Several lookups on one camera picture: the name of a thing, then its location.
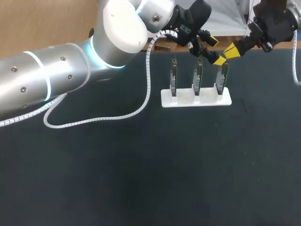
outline silver robot arm segment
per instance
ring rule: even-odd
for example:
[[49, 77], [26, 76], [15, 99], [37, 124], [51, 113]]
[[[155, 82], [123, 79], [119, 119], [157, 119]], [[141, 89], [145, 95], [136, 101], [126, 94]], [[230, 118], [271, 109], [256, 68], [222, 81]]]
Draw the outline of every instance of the silver robot arm segment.
[[92, 38], [0, 60], [0, 115], [110, 78], [160, 31], [174, 0], [101, 0]]

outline white coiled cable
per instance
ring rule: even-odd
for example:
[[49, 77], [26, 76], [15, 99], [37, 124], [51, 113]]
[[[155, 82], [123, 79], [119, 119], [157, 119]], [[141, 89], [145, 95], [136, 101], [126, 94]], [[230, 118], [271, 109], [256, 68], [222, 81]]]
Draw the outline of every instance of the white coiled cable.
[[301, 86], [301, 81], [298, 81], [297, 72], [296, 72], [297, 43], [298, 43], [298, 32], [297, 30], [295, 30], [293, 32], [293, 80], [298, 86]]
[[53, 111], [53, 109], [55, 107], [57, 107], [61, 101], [66, 97], [67, 93], [60, 95], [59, 97], [57, 97], [56, 99], [54, 99], [53, 101], [45, 104], [44, 106], [42, 106], [41, 108], [39, 108], [38, 110], [35, 110], [33, 112], [12, 118], [12, 119], [8, 119], [8, 120], [4, 120], [4, 121], [0, 121], [0, 127], [2, 126], [7, 126], [28, 118], [31, 118], [45, 110], [48, 109], [48, 111], [46, 112], [46, 114], [44, 115], [44, 123], [47, 127], [52, 128], [52, 129], [62, 129], [62, 128], [67, 128], [67, 127], [71, 127], [71, 126], [77, 126], [77, 125], [81, 125], [81, 124], [85, 124], [85, 123], [89, 123], [89, 122], [94, 122], [94, 121], [105, 121], [105, 120], [121, 120], [121, 119], [126, 119], [126, 118], [130, 118], [133, 117], [135, 115], [137, 115], [138, 113], [140, 113], [147, 105], [149, 99], [150, 99], [150, 95], [151, 95], [151, 70], [150, 70], [150, 55], [151, 55], [151, 49], [153, 47], [153, 45], [155, 44], [155, 42], [157, 41], [158, 38], [160, 38], [161, 36], [164, 36], [165, 34], [169, 34], [173, 37], [178, 37], [178, 34], [174, 31], [171, 30], [165, 30], [165, 31], [161, 31], [160, 33], [158, 33], [150, 42], [149, 47], [147, 49], [146, 52], [146, 77], [147, 77], [147, 93], [146, 93], [146, 98], [144, 103], [142, 104], [142, 106], [134, 111], [133, 113], [127, 114], [127, 115], [123, 115], [123, 116], [118, 116], [118, 117], [101, 117], [101, 118], [93, 118], [93, 119], [87, 119], [87, 120], [82, 120], [82, 121], [77, 121], [77, 122], [72, 122], [72, 123], [67, 123], [64, 125], [51, 125], [48, 123], [48, 117], [51, 114], [51, 112]]

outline black table surface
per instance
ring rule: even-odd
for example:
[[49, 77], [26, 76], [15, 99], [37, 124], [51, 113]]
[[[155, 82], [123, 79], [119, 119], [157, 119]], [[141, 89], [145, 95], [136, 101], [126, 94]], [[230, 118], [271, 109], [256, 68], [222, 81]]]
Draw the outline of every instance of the black table surface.
[[[231, 106], [164, 109], [174, 55], [152, 54], [150, 102], [136, 117], [55, 130], [41, 114], [1, 128], [0, 226], [300, 225], [301, 87], [291, 55], [231, 60]], [[175, 57], [179, 88], [188, 88], [196, 58]], [[144, 61], [70, 93], [49, 121], [136, 110]], [[204, 64], [210, 87], [217, 68]]]

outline white stand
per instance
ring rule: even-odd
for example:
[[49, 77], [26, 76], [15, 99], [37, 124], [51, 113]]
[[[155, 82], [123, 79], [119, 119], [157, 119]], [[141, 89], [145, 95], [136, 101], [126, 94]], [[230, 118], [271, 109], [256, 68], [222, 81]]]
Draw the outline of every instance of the white stand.
[[224, 88], [223, 95], [218, 95], [216, 86], [201, 88], [199, 96], [191, 89], [177, 89], [177, 96], [171, 95], [170, 89], [161, 91], [162, 107], [203, 107], [203, 106], [227, 106], [232, 104], [228, 88]]

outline metal tool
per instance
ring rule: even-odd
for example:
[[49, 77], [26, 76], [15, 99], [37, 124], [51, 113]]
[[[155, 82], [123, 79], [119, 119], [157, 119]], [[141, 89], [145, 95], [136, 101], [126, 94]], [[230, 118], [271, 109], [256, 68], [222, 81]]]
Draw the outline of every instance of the metal tool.
[[202, 73], [203, 73], [203, 64], [202, 64], [202, 60], [199, 58], [197, 67], [194, 70], [194, 74], [193, 74], [193, 91], [194, 91], [194, 95], [196, 96], [199, 96], [200, 93]]
[[170, 90], [171, 95], [173, 97], [177, 96], [177, 75], [178, 75], [178, 67], [177, 67], [177, 60], [172, 60], [172, 68], [170, 70]]
[[222, 95], [224, 92], [228, 71], [229, 71], [229, 64], [223, 64], [218, 69], [216, 82], [215, 82], [218, 95]]

